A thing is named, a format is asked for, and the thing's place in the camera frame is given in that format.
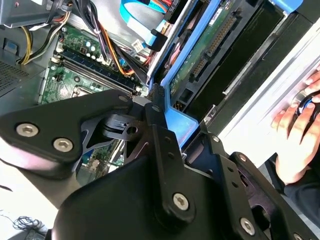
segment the human hand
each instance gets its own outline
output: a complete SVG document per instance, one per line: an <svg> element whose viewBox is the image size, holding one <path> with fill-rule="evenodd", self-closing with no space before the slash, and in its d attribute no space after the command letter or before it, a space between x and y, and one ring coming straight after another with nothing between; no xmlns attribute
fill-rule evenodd
<svg viewBox="0 0 320 240"><path fill-rule="evenodd" d="M309 77L305 82L308 87L304 90L306 94L312 94L320 90L320 65L316 69L318 72ZM320 103L320 94L312 98L314 103Z"/></svg>
<svg viewBox="0 0 320 240"><path fill-rule="evenodd" d="M292 126L297 108L298 104L294 103L287 111L281 111L271 125L276 130L278 141L276 172L286 185L296 183L304 176L320 144L320 114L304 135L315 104L309 103Z"/></svg>

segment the metal panel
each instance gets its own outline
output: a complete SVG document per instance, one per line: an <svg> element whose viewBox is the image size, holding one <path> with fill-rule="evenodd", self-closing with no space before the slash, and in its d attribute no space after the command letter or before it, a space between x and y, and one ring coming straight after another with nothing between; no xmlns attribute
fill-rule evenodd
<svg viewBox="0 0 320 240"><path fill-rule="evenodd" d="M32 63L27 67L16 65L17 58L0 49L0 97L44 70Z"/></svg>
<svg viewBox="0 0 320 240"><path fill-rule="evenodd" d="M320 63L319 42L320 19L219 134L227 153L243 152L261 166L275 152L270 124L306 87L303 81Z"/></svg>

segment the black wire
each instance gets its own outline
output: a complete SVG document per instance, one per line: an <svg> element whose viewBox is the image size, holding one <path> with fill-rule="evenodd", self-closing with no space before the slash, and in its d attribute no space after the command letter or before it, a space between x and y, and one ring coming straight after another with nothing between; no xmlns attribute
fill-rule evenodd
<svg viewBox="0 0 320 240"><path fill-rule="evenodd" d="M104 29L101 29L100 27L96 6L90 0L72 0L72 2L87 27L96 34L104 59L108 59L108 52L106 49L106 46L108 46L107 39L102 33ZM140 81L145 84L147 81L147 69L134 57L123 51L112 39L110 39L110 42L115 50L116 55L122 58L130 66L130 68L132 68Z"/></svg>
<svg viewBox="0 0 320 240"><path fill-rule="evenodd" d="M42 52L46 50L46 47L47 47L47 45L49 44L49 41L50 41L50 38L51 38L52 34L53 34L54 31L55 31L57 28L59 28L59 27L60 27L60 25L58 24L58 25L53 26L53 27L49 30L49 32L48 32L48 34L47 34L47 36L46 36L46 39L45 39L43 45L39 48L39 50L37 50L37 51L35 51L33 54L31 54L29 59L32 59L32 58L34 58L35 56L37 56L37 55L39 55L39 54L42 54Z"/></svg>
<svg viewBox="0 0 320 240"><path fill-rule="evenodd" d="M32 219L28 216L20 216L15 221L12 221L8 216L5 216L3 214L1 214L0 216L10 220L10 222L12 222L13 228L16 230L22 230L26 232L34 230L36 233L41 235L44 235L46 233L45 231L41 231L41 229L43 229L45 225L40 220Z"/></svg>

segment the black metal mount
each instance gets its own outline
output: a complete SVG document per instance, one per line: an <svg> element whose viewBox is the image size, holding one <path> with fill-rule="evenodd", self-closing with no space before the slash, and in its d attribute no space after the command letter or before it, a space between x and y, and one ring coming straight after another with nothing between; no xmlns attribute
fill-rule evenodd
<svg viewBox="0 0 320 240"><path fill-rule="evenodd" d="M108 90L0 117L0 159L54 181L126 141L125 166L69 196L46 239L317 239L244 154L204 128L185 150L191 169L162 107L138 102Z"/></svg>

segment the red wire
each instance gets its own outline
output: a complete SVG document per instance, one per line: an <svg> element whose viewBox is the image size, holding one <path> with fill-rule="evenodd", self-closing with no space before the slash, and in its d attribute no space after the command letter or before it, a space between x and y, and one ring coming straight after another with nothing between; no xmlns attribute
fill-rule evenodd
<svg viewBox="0 0 320 240"><path fill-rule="evenodd" d="M165 4L167 4L169 7L171 6L172 2L170 0L161 0Z"/></svg>

